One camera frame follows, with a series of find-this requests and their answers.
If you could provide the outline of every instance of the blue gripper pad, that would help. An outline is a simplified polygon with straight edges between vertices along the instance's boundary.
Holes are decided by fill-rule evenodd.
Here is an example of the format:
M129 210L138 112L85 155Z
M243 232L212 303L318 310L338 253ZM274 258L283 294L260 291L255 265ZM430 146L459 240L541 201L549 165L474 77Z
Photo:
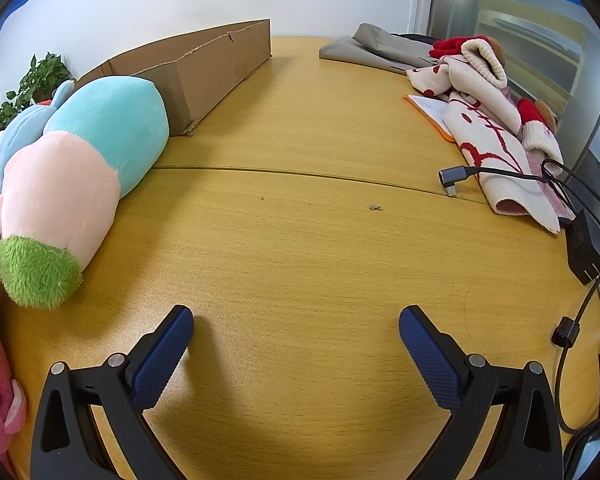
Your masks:
M129 352L128 371L132 375L127 381L136 412L141 413L157 404L192 337L193 314L188 308L177 305L155 332L142 336Z
M438 406L455 412L462 402L456 370L410 307L400 313L398 326L400 338Z

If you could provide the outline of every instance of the brown pom-pom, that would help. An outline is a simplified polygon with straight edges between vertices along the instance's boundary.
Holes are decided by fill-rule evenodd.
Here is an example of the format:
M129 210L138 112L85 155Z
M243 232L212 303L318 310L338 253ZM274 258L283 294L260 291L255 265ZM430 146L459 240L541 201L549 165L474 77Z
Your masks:
M496 55L496 58L498 59L498 61L502 65L502 67L504 68L504 65L506 64L506 57L504 55L504 50L502 49L502 45L500 44L500 42L498 40L496 40L495 38L490 38L489 36L487 36L487 41L491 45L491 48L493 49L493 53Z
M549 108L549 105L538 99L538 101L536 101L536 108L540 112L540 115L542 115L542 120L544 121L545 126L549 128L549 131L552 134L555 135L557 125L555 123L554 113L551 111L551 108Z

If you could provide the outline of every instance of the white wall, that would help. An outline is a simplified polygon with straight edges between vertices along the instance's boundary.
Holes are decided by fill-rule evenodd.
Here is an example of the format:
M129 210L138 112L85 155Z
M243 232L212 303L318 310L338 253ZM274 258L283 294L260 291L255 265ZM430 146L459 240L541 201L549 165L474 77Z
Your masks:
M369 22L410 32L417 0L30 0L0 33L0 103L33 54L61 54L80 77L104 60L183 32L271 18L274 36L351 35Z

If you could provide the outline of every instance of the power adapter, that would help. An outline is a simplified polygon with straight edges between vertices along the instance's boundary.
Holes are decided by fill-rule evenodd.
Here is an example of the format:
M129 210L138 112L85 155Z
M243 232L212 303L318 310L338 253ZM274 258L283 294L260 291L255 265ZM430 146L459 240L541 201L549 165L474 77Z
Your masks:
M587 285L600 274L600 229L583 209L565 231L569 268L583 285Z

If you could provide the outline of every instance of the table surface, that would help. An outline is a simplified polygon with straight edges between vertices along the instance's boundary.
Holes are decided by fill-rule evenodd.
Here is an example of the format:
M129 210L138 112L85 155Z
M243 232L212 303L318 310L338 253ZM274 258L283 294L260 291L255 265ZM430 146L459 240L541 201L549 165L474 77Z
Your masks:
M400 102L406 79L318 61L321 41L273 39L282 60L194 137L170 140L61 308L27 310L0 293L0 334L29 399L11 448L22 478L53 362L87 367L127 352L179 303L196 316L194 338L146 418L190 480L404 480L447 416L398 336L408 304L492 364L537 360L555 373L551 332L586 293L564 234L441 195L430 172L461 155ZM329 82L347 92L356 82L370 107L327 95ZM248 85L259 94L248 97ZM596 411L599 348L595 298L565 370L572 425ZM483 432L461 478L487 440Z

